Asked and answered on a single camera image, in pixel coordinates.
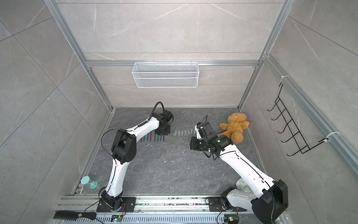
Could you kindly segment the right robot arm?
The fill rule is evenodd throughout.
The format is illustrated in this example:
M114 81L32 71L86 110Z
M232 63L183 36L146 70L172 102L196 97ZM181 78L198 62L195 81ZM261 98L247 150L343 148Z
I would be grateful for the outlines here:
M226 136L218 136L211 124L199 122L196 136L190 142L191 150L202 151L208 158L226 162L251 188L251 192L229 188L221 194L220 203L226 210L241 208L252 211L263 224L273 224L288 208L288 186L259 170Z

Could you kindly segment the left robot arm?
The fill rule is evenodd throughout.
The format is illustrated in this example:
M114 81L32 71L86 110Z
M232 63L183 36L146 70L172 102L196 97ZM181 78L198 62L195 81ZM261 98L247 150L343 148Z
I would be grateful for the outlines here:
M129 129L117 130L110 153L113 162L112 171L98 206L103 206L106 211L111 212L124 209L123 182L127 168L136 156L137 142L152 131L155 131L155 136L169 135L173 120L173 114L159 101L142 123Z

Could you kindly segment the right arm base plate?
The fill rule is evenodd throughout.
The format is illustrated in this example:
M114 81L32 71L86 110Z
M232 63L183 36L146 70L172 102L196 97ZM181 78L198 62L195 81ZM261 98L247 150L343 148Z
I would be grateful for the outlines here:
M247 211L241 207L233 207L226 197L206 197L205 202L209 206L211 212L220 212L220 211L234 211L234 212L244 212Z

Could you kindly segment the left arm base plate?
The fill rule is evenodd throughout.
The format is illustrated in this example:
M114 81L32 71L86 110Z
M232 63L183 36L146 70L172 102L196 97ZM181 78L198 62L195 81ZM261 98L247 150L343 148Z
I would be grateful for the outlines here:
M134 212L136 197L122 197L119 200L101 198L96 212Z

